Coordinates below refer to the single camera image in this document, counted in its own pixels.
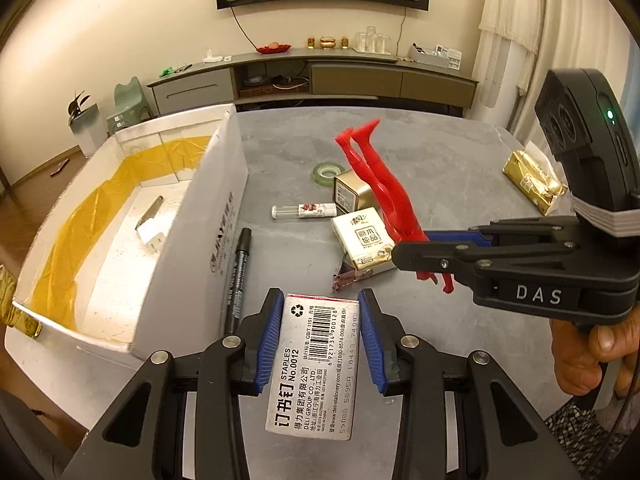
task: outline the small white box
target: small white box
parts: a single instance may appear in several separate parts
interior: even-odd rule
[[[332,225],[354,269],[377,274],[395,267],[391,261],[394,241],[374,208],[333,218]]]

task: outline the green chair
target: green chair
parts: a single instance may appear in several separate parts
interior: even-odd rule
[[[132,77],[129,84],[117,84],[113,91],[116,112],[107,118],[109,133],[113,135],[118,130],[128,128],[153,118],[151,107],[142,91],[142,85],[137,77]]]

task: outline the barcode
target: barcode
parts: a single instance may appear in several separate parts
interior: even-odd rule
[[[353,213],[356,210],[356,194],[348,189],[343,183],[335,181],[335,203],[344,209],[347,213]]]
[[[309,359],[329,361],[329,341],[331,339],[331,316],[334,310],[330,306],[315,306],[311,318],[311,338],[309,339]]]

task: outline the black cable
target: black cable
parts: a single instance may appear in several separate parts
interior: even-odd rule
[[[640,379],[640,344],[638,345],[638,354],[639,354],[638,358],[636,359],[636,367],[634,368],[634,374],[631,379],[631,386],[629,387],[629,393],[625,397],[625,402],[622,403],[622,408],[620,408],[620,413],[618,413],[618,416],[616,417],[616,421],[613,423],[613,427],[611,428],[611,431],[607,435],[605,441],[602,443],[602,446],[600,446],[600,450],[598,454],[594,456],[593,459],[591,459],[589,467],[587,468],[586,473],[584,475],[585,478],[589,477],[589,473],[591,473],[591,470],[602,459],[606,450],[609,449],[613,436],[616,434],[616,431],[620,427],[620,424],[622,424],[622,420],[625,418],[626,412],[628,412],[629,405],[631,404],[631,397],[635,395],[636,388],[638,387],[638,379]]]
[[[398,42],[396,43],[396,57],[398,57],[398,50],[400,49],[400,38],[402,38],[402,27],[404,26],[404,20],[406,20],[406,7],[404,8],[402,23],[400,23],[400,34],[398,34]]]
[[[249,39],[249,37],[247,36],[246,32],[244,31],[244,28],[242,28],[242,25],[240,25],[240,22],[238,21],[238,17],[236,16],[236,12],[234,11],[233,7],[231,7],[231,13],[233,14],[234,18],[236,19],[236,23],[238,24],[238,27],[240,27],[240,30],[242,30],[242,33],[244,34],[244,37],[247,38],[249,43],[251,43],[254,46],[255,50],[258,50],[258,47],[256,47],[255,43]]]
[[[298,72],[295,76],[292,77],[292,79],[298,77],[300,74],[302,74],[305,71],[306,65],[307,65],[308,61],[305,61],[304,65],[302,66],[302,68],[300,69],[300,72]]]

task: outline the glass cup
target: glass cup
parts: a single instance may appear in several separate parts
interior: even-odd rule
[[[365,52],[367,49],[367,35],[364,32],[356,32],[353,40],[353,47],[359,52]]]
[[[367,43],[366,43],[366,49],[365,49],[367,52],[376,51],[376,36],[377,34],[367,33]]]
[[[376,53],[390,54],[390,49],[391,49],[391,37],[383,36],[382,34],[376,34]]]

